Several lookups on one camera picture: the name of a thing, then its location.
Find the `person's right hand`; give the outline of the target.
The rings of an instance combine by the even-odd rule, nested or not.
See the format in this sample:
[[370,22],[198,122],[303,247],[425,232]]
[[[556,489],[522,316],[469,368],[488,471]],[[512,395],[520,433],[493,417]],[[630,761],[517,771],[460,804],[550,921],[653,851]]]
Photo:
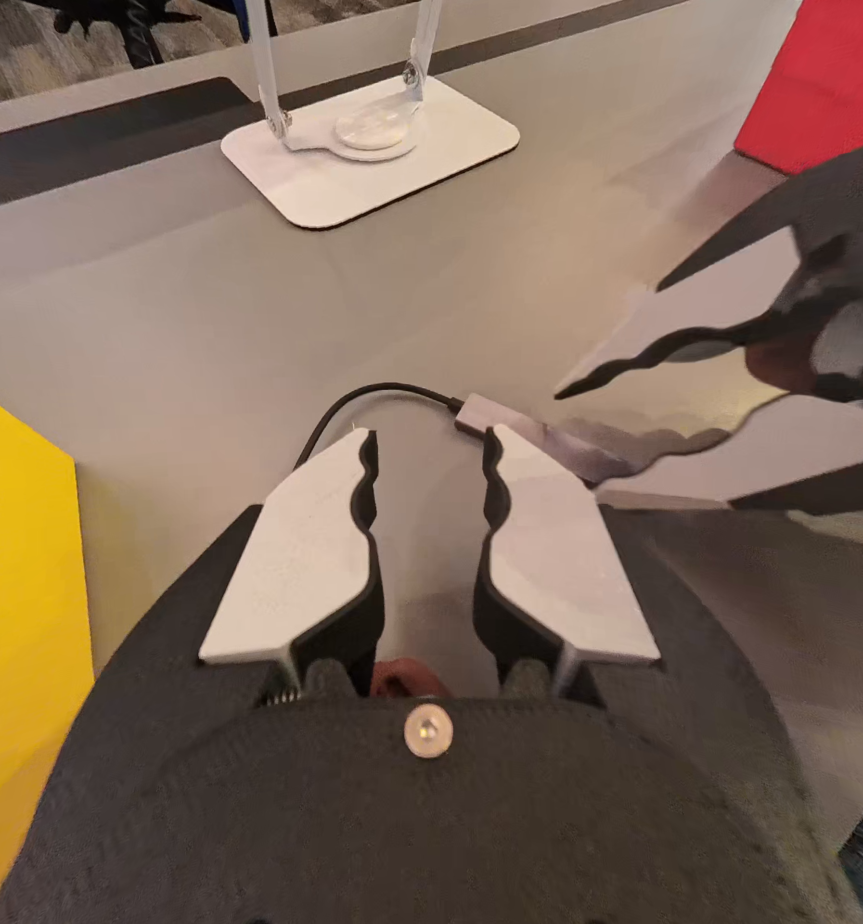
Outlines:
[[751,376],[765,385],[792,395],[815,393],[817,375],[810,357],[819,334],[788,333],[745,348],[745,362]]

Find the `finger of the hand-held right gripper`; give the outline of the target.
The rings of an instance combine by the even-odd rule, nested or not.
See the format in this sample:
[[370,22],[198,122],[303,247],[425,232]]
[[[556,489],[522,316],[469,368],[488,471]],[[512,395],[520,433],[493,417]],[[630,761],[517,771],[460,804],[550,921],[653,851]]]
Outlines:
[[863,401],[787,396],[730,436],[594,490],[619,510],[863,510]]
[[737,346],[772,308],[800,266],[791,229],[781,229],[678,283],[646,292],[630,314],[557,385],[565,400],[645,371],[699,344]]

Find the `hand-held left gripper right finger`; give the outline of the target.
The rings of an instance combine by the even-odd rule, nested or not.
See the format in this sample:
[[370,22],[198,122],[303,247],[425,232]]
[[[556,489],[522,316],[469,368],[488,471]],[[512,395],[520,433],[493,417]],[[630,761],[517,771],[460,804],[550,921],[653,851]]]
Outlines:
[[503,686],[521,662],[555,695],[597,695],[592,665],[657,671],[661,652],[586,483],[504,424],[487,429],[473,627]]

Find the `white metal stand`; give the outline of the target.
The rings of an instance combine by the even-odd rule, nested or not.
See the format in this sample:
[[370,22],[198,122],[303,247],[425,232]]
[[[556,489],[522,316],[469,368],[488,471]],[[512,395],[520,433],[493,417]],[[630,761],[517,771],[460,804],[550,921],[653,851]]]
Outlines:
[[220,143],[292,225],[326,230],[513,151],[518,129],[429,75],[439,1],[422,1],[402,76],[285,109],[266,4],[246,2],[261,121]]

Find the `grey usb hub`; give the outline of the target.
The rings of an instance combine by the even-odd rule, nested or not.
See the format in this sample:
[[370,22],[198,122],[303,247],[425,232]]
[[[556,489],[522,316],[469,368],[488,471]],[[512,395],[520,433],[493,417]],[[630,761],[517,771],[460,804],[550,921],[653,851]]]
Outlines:
[[418,398],[445,408],[453,417],[454,426],[459,432],[480,439],[488,430],[503,425],[589,485],[613,478],[629,478],[640,471],[640,467],[632,460],[546,423],[537,422],[490,399],[475,394],[460,399],[422,386],[396,382],[362,385],[336,399],[308,437],[294,469],[301,468],[310,459],[323,433],[342,409],[360,398],[386,393]]

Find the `red plastic bin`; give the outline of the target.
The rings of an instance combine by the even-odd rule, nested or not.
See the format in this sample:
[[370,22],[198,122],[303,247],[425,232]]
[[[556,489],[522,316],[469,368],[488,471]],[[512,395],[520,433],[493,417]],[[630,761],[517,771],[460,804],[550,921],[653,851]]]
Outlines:
[[734,142],[793,176],[863,147],[863,1],[804,1]]

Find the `yellow plastic bin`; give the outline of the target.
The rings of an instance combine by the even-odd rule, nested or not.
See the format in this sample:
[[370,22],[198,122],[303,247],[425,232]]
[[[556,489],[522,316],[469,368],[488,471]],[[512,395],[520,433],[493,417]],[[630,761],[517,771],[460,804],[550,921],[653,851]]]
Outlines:
[[0,885],[93,682],[75,462],[0,406]]

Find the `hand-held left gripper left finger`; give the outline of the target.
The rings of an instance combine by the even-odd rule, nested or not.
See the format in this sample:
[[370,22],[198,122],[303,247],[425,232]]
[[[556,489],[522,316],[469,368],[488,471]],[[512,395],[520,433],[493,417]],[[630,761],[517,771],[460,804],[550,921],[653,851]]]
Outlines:
[[377,515],[377,434],[353,430],[266,498],[217,607],[204,664],[277,664],[302,686],[311,664],[345,666],[368,692],[384,630]]

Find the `black office chair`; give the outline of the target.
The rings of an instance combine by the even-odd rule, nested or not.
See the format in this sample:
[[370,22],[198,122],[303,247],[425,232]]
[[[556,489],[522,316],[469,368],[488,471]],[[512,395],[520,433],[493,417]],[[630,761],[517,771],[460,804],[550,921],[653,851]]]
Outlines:
[[89,40],[96,22],[112,25],[134,69],[164,63],[152,32],[155,26],[201,20],[197,14],[168,10],[168,2],[164,1],[56,1],[46,5],[54,9],[53,28],[61,35],[68,34],[78,24],[84,39]]

